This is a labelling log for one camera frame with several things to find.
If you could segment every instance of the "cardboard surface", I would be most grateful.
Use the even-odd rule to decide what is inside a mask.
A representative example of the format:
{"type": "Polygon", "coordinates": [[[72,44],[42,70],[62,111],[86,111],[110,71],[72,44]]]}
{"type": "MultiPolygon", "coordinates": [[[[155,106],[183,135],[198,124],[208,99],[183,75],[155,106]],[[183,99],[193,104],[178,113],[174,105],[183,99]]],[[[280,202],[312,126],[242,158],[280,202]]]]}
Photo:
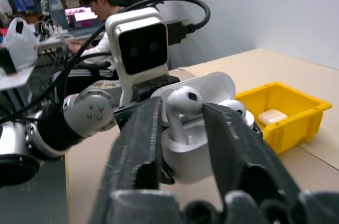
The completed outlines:
{"type": "Polygon", "coordinates": [[[261,49],[182,69],[194,76],[225,72],[235,82],[237,93],[278,81],[332,103],[332,109],[324,112],[314,141],[301,147],[339,169],[339,70],[261,49]]]}
{"type": "MultiPolygon", "coordinates": [[[[201,69],[204,72],[206,67],[201,66],[201,69]]],[[[194,77],[192,74],[180,69],[173,70],[170,74],[179,77],[181,81],[194,77]]],[[[73,147],[67,154],[69,223],[86,223],[91,216],[108,154],[119,133],[117,126],[107,132],[97,133],[73,147]]],[[[337,182],[339,180],[339,171],[303,148],[294,147],[282,154],[280,158],[302,190],[339,190],[339,183],[337,182]]],[[[214,177],[209,177],[192,185],[162,185],[160,189],[171,191],[176,196],[181,208],[184,208],[193,200],[206,200],[221,209],[221,199],[214,177]]]]}

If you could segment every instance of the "black cable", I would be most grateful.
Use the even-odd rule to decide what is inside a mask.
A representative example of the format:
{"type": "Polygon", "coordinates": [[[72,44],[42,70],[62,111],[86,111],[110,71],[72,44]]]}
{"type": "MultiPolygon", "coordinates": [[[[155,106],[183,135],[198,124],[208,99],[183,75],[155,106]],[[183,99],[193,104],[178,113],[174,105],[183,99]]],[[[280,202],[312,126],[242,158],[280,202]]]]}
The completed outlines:
{"type": "Polygon", "coordinates": [[[200,28],[203,28],[211,18],[210,8],[208,7],[208,5],[205,2],[203,2],[201,0],[145,0],[145,1],[138,2],[138,3],[134,3],[133,5],[131,5],[129,7],[123,8],[122,10],[119,11],[119,13],[131,11],[131,10],[136,10],[138,8],[147,6],[148,4],[157,4],[157,3],[164,2],[164,1],[189,2],[189,3],[197,4],[198,6],[203,8],[203,10],[205,11],[205,17],[203,18],[203,20],[201,22],[199,22],[197,24],[190,24],[190,26],[192,27],[192,30],[193,30],[192,32],[194,32],[194,31],[196,31],[200,28]]]}
{"type": "MultiPolygon", "coordinates": [[[[111,56],[111,55],[112,55],[112,53],[92,53],[92,54],[90,54],[90,55],[85,55],[85,56],[79,57],[78,60],[77,60],[77,62],[76,62],[76,64],[79,64],[79,63],[82,62],[83,60],[86,60],[86,59],[89,59],[89,58],[98,57],[98,56],[111,56]]],[[[61,87],[62,87],[62,93],[61,93],[61,95],[60,95],[60,98],[61,98],[62,100],[64,100],[65,97],[66,97],[67,78],[68,78],[68,77],[66,77],[66,78],[64,79],[64,85],[61,86],[61,87]]]]}
{"type": "MultiPolygon", "coordinates": [[[[211,11],[210,8],[208,7],[208,5],[206,3],[204,3],[201,0],[145,0],[145,1],[141,1],[138,3],[135,3],[129,7],[126,7],[122,10],[120,10],[118,13],[123,13],[123,12],[127,12],[127,11],[131,11],[131,10],[136,10],[138,8],[141,7],[145,7],[148,4],[154,4],[154,3],[160,3],[160,2],[165,2],[165,1],[184,1],[184,2],[190,2],[190,3],[194,3],[197,4],[198,6],[200,6],[201,8],[204,9],[205,11],[205,17],[204,19],[197,23],[197,24],[190,24],[190,32],[189,33],[193,33],[194,31],[204,27],[208,21],[211,18],[211,11]]],[[[60,83],[63,82],[63,80],[65,78],[67,78],[69,72],[75,67],[75,65],[77,64],[77,60],[78,58],[81,56],[81,54],[85,51],[85,49],[90,45],[90,43],[92,43],[92,41],[102,32],[102,30],[104,30],[105,28],[105,24],[102,24],[101,27],[99,27],[99,29],[97,29],[86,41],[85,43],[80,47],[80,49],[77,51],[77,53],[73,56],[73,58],[68,62],[68,64],[66,65],[66,67],[64,68],[64,70],[59,74],[59,76],[56,78],[56,80],[45,90],[45,92],[43,92],[37,99],[35,99],[32,103],[30,103],[29,105],[27,105],[26,107],[24,107],[23,109],[20,109],[4,118],[0,119],[0,124],[7,122],[7,121],[11,121],[14,120],[15,118],[17,118],[20,114],[22,114],[23,112],[29,110],[30,108],[34,107],[35,105],[39,104],[44,98],[46,98],[48,96],[48,94],[50,92],[53,91],[53,89],[60,83]]]]}
{"type": "Polygon", "coordinates": [[[5,114],[10,114],[10,111],[8,111],[6,108],[4,108],[2,105],[0,105],[0,110],[4,112],[5,114]]]}
{"type": "Polygon", "coordinates": [[[33,102],[31,102],[29,105],[24,107],[23,109],[20,109],[4,118],[0,119],[0,124],[4,122],[8,122],[11,120],[14,120],[17,118],[20,114],[23,112],[29,110],[30,108],[34,107],[35,105],[39,104],[44,98],[48,96],[50,92],[54,90],[54,88],[63,81],[63,79],[67,78],[69,72],[72,70],[72,68],[77,64],[77,59],[81,56],[81,54],[85,51],[85,49],[88,47],[90,43],[100,34],[100,32],[105,28],[105,24],[103,24],[98,30],[96,30],[86,41],[85,43],[80,47],[80,49],[77,51],[77,53],[73,56],[73,58],[68,62],[64,70],[59,74],[59,76],[54,80],[54,82],[33,102]]]}

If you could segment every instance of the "camera lens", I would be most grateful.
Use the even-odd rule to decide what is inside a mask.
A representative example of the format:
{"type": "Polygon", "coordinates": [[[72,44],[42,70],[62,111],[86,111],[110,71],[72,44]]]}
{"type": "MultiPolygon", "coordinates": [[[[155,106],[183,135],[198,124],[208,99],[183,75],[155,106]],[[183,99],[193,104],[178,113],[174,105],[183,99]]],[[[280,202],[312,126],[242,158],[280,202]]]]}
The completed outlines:
{"type": "Polygon", "coordinates": [[[131,58],[137,58],[139,56],[139,50],[137,48],[131,48],[131,51],[129,52],[129,56],[131,58]]]}
{"type": "Polygon", "coordinates": [[[156,52],[156,51],[158,50],[158,48],[159,48],[159,44],[156,43],[156,42],[153,42],[153,43],[150,45],[150,50],[151,50],[152,52],[156,52]]]}

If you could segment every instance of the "table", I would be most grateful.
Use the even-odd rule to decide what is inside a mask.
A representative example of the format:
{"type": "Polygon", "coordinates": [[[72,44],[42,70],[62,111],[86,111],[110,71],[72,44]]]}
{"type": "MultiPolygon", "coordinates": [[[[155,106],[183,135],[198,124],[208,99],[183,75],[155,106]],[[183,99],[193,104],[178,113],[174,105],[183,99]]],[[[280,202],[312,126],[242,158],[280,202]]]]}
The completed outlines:
{"type": "Polygon", "coordinates": [[[0,77],[0,92],[7,92],[16,110],[27,106],[33,97],[28,85],[34,66],[20,70],[14,75],[0,77]]]}
{"type": "MultiPolygon", "coordinates": [[[[71,36],[69,38],[65,38],[67,40],[87,40],[91,36],[90,34],[86,34],[86,35],[82,35],[79,37],[73,37],[69,33],[65,33],[65,35],[71,36]]],[[[103,36],[104,36],[104,32],[101,32],[95,39],[99,40],[103,36]]],[[[38,42],[38,50],[41,52],[42,50],[46,50],[46,49],[57,49],[57,48],[61,48],[63,45],[64,45],[64,42],[62,41],[61,38],[51,36],[47,40],[38,42]]]]}
{"type": "MultiPolygon", "coordinates": [[[[188,68],[176,69],[171,71],[171,75],[177,76],[183,81],[213,71],[228,73],[234,80],[238,93],[278,80],[333,103],[334,108],[324,114],[319,134],[308,146],[319,149],[317,146],[320,145],[320,149],[327,149],[327,152],[332,151],[329,149],[332,145],[324,143],[325,145],[321,146],[321,144],[331,141],[328,140],[328,135],[334,135],[337,131],[337,128],[332,124],[337,122],[335,107],[339,102],[338,90],[331,90],[330,85],[319,86],[317,82],[327,78],[339,78],[339,71],[265,50],[253,50],[188,68]],[[290,69],[290,74],[284,76],[288,69],[290,69]]],[[[119,128],[114,127],[86,139],[73,147],[67,154],[67,196],[70,224],[85,223],[91,215],[107,156],[111,145],[118,136],[119,128]]],[[[297,146],[280,156],[300,188],[302,190],[338,191],[339,171],[305,149],[307,147],[304,145],[297,146]]],[[[193,185],[162,185],[161,189],[173,192],[181,208],[193,200],[203,199],[221,209],[221,200],[213,177],[193,185]]]]}

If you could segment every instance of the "white camera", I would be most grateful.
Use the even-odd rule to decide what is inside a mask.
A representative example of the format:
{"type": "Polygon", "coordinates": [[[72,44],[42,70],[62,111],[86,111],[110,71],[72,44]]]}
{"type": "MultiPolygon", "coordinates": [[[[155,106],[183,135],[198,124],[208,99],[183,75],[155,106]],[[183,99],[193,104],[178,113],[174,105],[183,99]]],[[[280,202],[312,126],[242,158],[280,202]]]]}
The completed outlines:
{"type": "Polygon", "coordinates": [[[167,26],[159,11],[148,7],[111,15],[105,28],[122,88],[122,106],[131,102],[134,85],[168,75],[167,26]]]}

